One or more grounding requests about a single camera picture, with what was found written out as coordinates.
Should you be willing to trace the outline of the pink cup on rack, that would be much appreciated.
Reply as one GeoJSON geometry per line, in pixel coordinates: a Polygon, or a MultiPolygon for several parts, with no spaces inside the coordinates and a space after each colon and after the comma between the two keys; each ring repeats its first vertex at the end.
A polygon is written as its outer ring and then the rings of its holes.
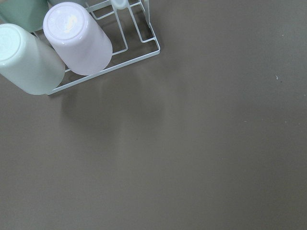
{"type": "Polygon", "coordinates": [[[76,74],[96,74],[111,61],[110,39],[80,4],[54,5],[44,17],[43,31],[59,57],[76,74]]]}

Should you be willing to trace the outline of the yellow cup on rack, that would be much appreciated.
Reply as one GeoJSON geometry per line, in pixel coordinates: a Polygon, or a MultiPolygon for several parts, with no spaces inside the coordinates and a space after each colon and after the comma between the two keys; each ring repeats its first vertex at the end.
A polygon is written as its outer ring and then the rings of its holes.
{"type": "Polygon", "coordinates": [[[112,6],[117,10],[123,10],[128,7],[128,0],[111,0],[112,6]]]}

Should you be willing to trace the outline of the white cup on rack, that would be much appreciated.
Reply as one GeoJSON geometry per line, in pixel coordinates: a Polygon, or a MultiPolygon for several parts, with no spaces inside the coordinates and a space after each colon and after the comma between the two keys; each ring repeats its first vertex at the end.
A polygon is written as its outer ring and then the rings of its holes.
{"type": "Polygon", "coordinates": [[[28,94],[48,94],[65,75],[57,53],[25,29],[0,25],[0,74],[28,94]]]}

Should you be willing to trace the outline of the mint cup on rack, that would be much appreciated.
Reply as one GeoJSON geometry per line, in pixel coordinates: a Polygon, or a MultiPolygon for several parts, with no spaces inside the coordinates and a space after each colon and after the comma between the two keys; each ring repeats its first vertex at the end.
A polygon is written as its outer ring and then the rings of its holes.
{"type": "Polygon", "coordinates": [[[40,30],[49,10],[47,0],[1,0],[0,19],[29,32],[40,30]]]}

